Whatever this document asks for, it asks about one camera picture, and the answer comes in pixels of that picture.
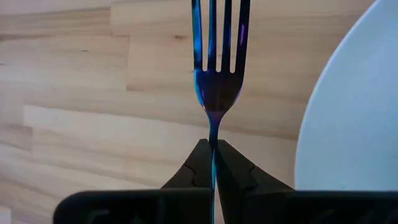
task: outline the white bowl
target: white bowl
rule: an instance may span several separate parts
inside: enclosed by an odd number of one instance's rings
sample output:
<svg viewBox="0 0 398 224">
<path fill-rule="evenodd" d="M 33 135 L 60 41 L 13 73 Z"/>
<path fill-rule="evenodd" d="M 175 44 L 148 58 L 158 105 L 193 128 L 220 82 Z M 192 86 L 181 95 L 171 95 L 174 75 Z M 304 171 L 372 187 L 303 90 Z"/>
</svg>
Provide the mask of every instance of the white bowl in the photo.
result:
<svg viewBox="0 0 398 224">
<path fill-rule="evenodd" d="M 398 190 L 398 0 L 376 1 L 323 70 L 300 130 L 295 188 Z"/>
</svg>

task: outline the fork handle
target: fork handle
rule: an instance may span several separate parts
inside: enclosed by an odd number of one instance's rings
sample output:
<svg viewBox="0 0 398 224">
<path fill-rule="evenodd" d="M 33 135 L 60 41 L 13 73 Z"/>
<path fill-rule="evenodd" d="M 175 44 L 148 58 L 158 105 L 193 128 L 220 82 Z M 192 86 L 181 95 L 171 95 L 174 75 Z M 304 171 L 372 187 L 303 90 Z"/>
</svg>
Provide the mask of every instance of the fork handle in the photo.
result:
<svg viewBox="0 0 398 224">
<path fill-rule="evenodd" d="M 215 159 L 215 152 L 217 150 L 217 143 L 218 143 L 218 128 L 220 126 L 220 120 L 213 121 L 209 117 L 210 120 L 210 133 L 209 133 L 209 145 L 211 147 L 211 184 L 212 184 L 212 189 L 211 189 L 211 222 L 214 223 L 214 202 L 215 202 L 215 189 L 216 189 L 216 172 L 217 172 L 217 167 L 216 167 L 216 159 Z"/>
</svg>

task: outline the fork tine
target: fork tine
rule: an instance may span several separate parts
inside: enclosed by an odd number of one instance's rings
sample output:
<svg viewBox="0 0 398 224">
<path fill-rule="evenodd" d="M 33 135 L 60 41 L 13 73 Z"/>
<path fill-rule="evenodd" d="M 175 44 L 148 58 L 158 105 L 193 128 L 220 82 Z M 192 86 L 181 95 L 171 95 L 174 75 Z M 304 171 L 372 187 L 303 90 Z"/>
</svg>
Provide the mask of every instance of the fork tine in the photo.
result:
<svg viewBox="0 0 398 224">
<path fill-rule="evenodd" d="M 231 20 L 232 0 L 225 0 L 224 31 L 223 31 L 223 58 L 221 71 L 229 71 L 231 65 Z"/>
<path fill-rule="evenodd" d="M 192 0 L 193 67 L 202 70 L 203 52 L 201 40 L 200 0 Z"/>
<path fill-rule="evenodd" d="M 210 0 L 210 20 L 209 20 L 209 48 L 207 69 L 216 70 L 217 56 L 217 3 Z"/>
<path fill-rule="evenodd" d="M 250 0 L 241 0 L 238 27 L 238 46 L 236 48 L 235 72 L 244 73 L 246 50 L 248 47 Z"/>
</svg>

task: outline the blue metallic fork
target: blue metallic fork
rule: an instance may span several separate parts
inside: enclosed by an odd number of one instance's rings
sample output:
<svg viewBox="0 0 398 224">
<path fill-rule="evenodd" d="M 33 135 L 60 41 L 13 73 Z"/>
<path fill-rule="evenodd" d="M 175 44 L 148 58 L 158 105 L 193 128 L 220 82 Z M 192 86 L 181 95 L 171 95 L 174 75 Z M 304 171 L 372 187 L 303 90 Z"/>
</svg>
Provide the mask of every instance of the blue metallic fork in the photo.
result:
<svg viewBox="0 0 398 224">
<path fill-rule="evenodd" d="M 231 16 L 232 0 L 225 0 L 223 54 L 221 71 L 216 71 L 216 0 L 210 0 L 209 44 L 207 70 L 203 70 L 200 0 L 192 0 L 193 66 L 195 90 L 199 103 L 210 122 L 209 143 L 212 149 L 213 201 L 215 189 L 215 151 L 218 128 L 224 114 L 234 105 L 242 89 L 246 49 L 248 46 L 250 0 L 241 0 L 236 48 L 235 72 L 231 72 Z"/>
</svg>

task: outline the wooden surface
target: wooden surface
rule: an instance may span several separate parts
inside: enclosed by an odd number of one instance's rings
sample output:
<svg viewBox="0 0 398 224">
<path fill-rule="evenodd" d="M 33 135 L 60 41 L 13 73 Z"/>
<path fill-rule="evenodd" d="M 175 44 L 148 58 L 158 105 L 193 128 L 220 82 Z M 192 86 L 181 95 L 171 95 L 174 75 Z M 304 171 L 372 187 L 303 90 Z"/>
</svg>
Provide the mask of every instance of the wooden surface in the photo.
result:
<svg viewBox="0 0 398 224">
<path fill-rule="evenodd" d="M 114 0 L 1 0 L 0 15 L 110 7 Z"/>
<path fill-rule="evenodd" d="M 88 2 L 43 10 L 108 4 Z M 220 138 L 293 186 L 312 88 L 371 2 L 252 1 L 243 92 Z M 189 1 L 0 16 L 1 223 L 50 223 L 59 201 L 81 190 L 160 187 L 207 135 Z"/>
</svg>

